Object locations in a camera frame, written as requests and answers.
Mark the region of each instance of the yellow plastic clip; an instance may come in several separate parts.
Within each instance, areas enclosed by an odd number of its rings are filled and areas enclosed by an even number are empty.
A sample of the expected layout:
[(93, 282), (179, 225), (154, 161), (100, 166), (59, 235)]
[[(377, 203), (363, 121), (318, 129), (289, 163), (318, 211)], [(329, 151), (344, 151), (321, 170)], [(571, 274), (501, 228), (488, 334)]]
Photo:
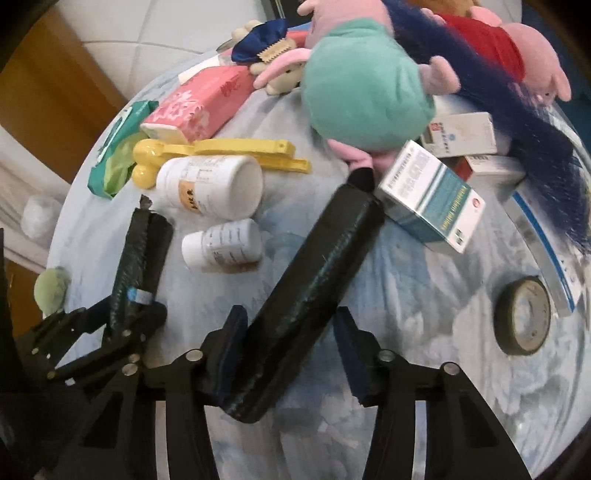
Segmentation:
[(135, 144), (134, 167), (131, 178), (141, 189), (156, 184), (160, 167), (171, 158), (188, 155), (251, 155), (268, 170), (310, 173), (310, 162), (294, 158), (296, 148), (287, 140), (258, 140), (255, 138), (210, 138), (191, 145), (166, 144), (151, 138)]

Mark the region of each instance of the roll of tape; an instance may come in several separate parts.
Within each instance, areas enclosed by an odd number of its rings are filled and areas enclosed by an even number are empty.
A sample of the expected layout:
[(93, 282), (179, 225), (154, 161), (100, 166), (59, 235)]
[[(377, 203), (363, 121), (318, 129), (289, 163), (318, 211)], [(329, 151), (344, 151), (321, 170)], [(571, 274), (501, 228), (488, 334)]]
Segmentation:
[(532, 355), (550, 331), (550, 297), (537, 277), (507, 286), (495, 308), (495, 336), (507, 355)]

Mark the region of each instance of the metal screw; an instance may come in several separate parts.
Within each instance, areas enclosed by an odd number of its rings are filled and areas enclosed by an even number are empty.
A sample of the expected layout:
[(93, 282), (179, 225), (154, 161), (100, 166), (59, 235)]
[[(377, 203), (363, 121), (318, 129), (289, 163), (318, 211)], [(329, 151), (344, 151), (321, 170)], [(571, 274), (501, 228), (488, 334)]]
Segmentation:
[(392, 350), (380, 350), (378, 352), (378, 360), (381, 362), (390, 363), (396, 358), (396, 354)]
[(452, 362), (449, 362), (443, 365), (443, 371), (448, 375), (457, 375), (458, 373), (460, 373), (460, 367)]
[(199, 362), (203, 359), (203, 352), (201, 350), (189, 350), (186, 354), (185, 354), (185, 358), (187, 360), (189, 360), (190, 362)]
[(126, 377), (130, 377), (138, 372), (138, 366), (136, 364), (127, 364), (121, 369), (121, 371)]

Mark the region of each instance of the white pill bottle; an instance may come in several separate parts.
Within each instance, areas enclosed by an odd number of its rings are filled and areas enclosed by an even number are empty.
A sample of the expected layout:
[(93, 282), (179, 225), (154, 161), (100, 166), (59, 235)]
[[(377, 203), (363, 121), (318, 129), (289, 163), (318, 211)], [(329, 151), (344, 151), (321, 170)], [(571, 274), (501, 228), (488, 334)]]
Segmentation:
[(242, 220), (252, 216), (261, 202), (263, 175), (249, 155), (173, 158), (158, 172), (156, 190), (172, 207)]
[(258, 262), (262, 257), (261, 231), (250, 218), (223, 223), (187, 235), (181, 248), (191, 269)]

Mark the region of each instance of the green tissue pack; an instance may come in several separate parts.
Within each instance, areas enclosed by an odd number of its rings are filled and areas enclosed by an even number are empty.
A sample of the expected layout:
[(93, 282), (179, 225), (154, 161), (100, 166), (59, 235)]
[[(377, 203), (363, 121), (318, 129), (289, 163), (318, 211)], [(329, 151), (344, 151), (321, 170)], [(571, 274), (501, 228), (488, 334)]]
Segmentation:
[(155, 100), (142, 100), (121, 112), (90, 171), (88, 188), (92, 193), (110, 200), (123, 188), (135, 164), (132, 155), (134, 146), (139, 140), (147, 138), (139, 126), (157, 107)]

